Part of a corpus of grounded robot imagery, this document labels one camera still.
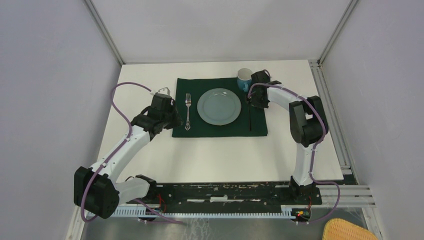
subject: blue mug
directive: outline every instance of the blue mug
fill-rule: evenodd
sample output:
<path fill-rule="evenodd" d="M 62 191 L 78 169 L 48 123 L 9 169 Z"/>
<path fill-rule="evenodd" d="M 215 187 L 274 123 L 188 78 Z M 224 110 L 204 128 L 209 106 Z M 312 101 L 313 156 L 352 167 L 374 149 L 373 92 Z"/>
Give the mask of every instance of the blue mug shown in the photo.
<path fill-rule="evenodd" d="M 240 90 L 247 93 L 252 84 L 252 70 L 248 68 L 242 68 L 237 72 L 237 85 Z"/>

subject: gray floor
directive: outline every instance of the gray floor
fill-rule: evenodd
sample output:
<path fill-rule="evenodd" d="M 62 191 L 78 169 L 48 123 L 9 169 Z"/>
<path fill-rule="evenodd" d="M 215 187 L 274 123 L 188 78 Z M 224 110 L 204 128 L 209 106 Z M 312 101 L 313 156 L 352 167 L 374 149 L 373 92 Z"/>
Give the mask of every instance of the gray floor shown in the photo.
<path fill-rule="evenodd" d="M 313 208 L 312 219 L 329 210 Z M 361 208 L 337 209 L 331 218 L 366 227 Z M 288 219 L 184 218 L 185 224 L 144 224 L 134 218 L 98 218 L 85 225 L 83 240 L 320 240 L 328 219 L 296 226 Z"/>

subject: placemat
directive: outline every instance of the placemat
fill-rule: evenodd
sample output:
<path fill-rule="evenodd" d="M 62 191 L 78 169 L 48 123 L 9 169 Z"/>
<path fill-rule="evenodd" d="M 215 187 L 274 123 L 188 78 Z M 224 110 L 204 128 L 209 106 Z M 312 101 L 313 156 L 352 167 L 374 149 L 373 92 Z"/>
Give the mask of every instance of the placemat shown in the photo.
<path fill-rule="evenodd" d="M 241 112 L 238 118 L 222 126 L 205 122 L 199 115 L 197 105 L 200 97 L 211 89 L 223 88 L 235 93 L 241 102 Z M 190 130 L 186 130 L 186 93 L 191 94 Z M 216 138 L 216 137 L 260 137 L 268 134 L 267 121 L 263 109 L 248 106 L 246 93 L 237 86 L 237 78 L 214 79 L 182 79 L 176 82 L 175 102 L 178 113 L 184 123 L 172 130 L 174 138 Z M 249 109 L 251 130 L 249 130 Z"/>

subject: fork handle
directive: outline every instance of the fork handle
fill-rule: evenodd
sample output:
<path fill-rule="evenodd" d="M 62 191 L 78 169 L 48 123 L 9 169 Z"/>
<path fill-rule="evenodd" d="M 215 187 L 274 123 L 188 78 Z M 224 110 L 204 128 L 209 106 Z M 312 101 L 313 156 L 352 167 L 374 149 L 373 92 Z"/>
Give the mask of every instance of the fork handle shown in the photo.
<path fill-rule="evenodd" d="M 190 106 L 187 106 L 187 120 L 185 121 L 185 130 L 189 130 L 191 127 L 190 127 L 190 114 L 189 114 L 189 109 L 190 109 Z"/>

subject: plate rim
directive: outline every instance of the plate rim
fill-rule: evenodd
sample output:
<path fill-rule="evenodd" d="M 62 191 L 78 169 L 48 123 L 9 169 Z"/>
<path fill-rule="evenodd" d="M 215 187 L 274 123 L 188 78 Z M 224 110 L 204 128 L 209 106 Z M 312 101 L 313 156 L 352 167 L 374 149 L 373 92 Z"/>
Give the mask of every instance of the plate rim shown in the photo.
<path fill-rule="evenodd" d="M 204 100 L 202 100 L 202 97 L 203 96 L 205 96 L 208 92 L 211 92 L 211 91 L 216 91 L 216 90 L 223 90 L 223 91 L 228 91 L 228 92 L 230 92 L 230 94 L 233 94 L 236 98 L 237 98 L 237 102 L 236 102 L 236 109 L 237 109 L 237 105 L 239 105 L 240 107 L 239 107 L 239 110 L 238 110 L 238 114 L 236 115 L 236 117 L 232 120 L 232 121 L 230 121 L 230 122 L 228 122 L 228 123 L 225 123 L 225 124 L 216 124 L 216 123 L 211 123 L 211 122 L 213 122 L 213 121 L 210 121 L 210 120 L 212 120 L 210 117 L 207 117 L 207 116 L 202 116 L 202 114 L 201 114 L 201 111 L 199 110 L 200 109 L 200 103 L 201 102 L 205 102 Z M 237 96 L 237 94 L 235 94 L 233 91 L 231 91 L 231 90 L 229 90 L 229 89 L 227 89 L 227 88 L 223 88 L 223 87 L 216 87 L 216 88 L 212 88 L 212 89 L 209 89 L 209 90 L 207 90 L 207 91 L 205 91 L 201 96 L 200 96 L 200 98 L 199 98 L 199 100 L 197 101 L 197 106 L 196 106 L 196 108 L 197 108 L 197 113 L 199 114 L 199 116 L 200 116 L 200 118 L 203 120 L 203 121 L 205 121 L 206 123 L 208 123 L 208 124 L 211 124 L 211 125 L 214 125 L 214 126 L 224 126 L 224 125 L 227 125 L 227 124 L 230 124 L 230 123 L 232 123 L 232 122 L 234 122 L 239 116 L 240 116 L 240 113 L 242 112 L 242 101 L 240 101 L 240 98 L 239 98 L 239 96 Z"/>

